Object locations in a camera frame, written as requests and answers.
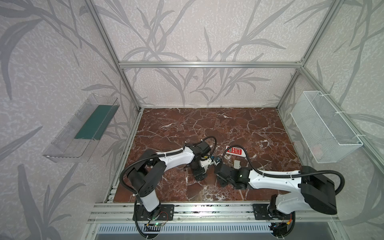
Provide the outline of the red white remote control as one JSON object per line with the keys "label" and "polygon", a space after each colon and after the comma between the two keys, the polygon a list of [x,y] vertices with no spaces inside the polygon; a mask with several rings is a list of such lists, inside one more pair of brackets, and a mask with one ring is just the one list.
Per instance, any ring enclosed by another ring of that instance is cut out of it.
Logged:
{"label": "red white remote control", "polygon": [[239,148],[239,147],[229,148],[227,150],[226,154],[237,156],[237,157],[242,157],[242,158],[246,157],[245,151],[243,149]]}

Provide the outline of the white battery cover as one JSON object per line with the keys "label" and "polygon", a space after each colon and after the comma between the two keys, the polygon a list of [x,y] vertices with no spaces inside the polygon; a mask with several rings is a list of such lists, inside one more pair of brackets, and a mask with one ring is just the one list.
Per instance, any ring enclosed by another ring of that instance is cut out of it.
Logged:
{"label": "white battery cover", "polygon": [[239,160],[234,160],[234,169],[239,170],[241,168],[241,161]]}

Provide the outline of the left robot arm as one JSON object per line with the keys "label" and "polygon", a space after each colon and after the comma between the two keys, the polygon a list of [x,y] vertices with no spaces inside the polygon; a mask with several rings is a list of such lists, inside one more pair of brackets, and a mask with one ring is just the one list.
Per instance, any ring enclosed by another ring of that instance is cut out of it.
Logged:
{"label": "left robot arm", "polygon": [[119,176],[120,184],[133,193],[136,202],[150,215],[160,212],[160,201],[156,187],[163,174],[175,167],[189,167],[196,181],[202,181],[207,176],[207,169],[213,164],[213,153],[217,142],[211,147],[205,138],[197,143],[184,143],[177,150],[169,152],[145,151],[138,161],[125,167]]}

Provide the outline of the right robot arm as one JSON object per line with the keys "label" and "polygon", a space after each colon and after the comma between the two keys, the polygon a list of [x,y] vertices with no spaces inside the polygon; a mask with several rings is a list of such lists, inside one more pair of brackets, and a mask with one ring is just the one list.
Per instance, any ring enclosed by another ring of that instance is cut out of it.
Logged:
{"label": "right robot arm", "polygon": [[333,170],[317,171],[310,166],[303,166],[299,171],[273,172],[252,168],[237,170],[219,163],[215,167],[215,174],[222,187],[231,184],[236,190],[284,191],[284,195],[271,197],[268,209],[271,216],[307,210],[336,215],[336,195],[345,186],[345,178],[341,173]]}

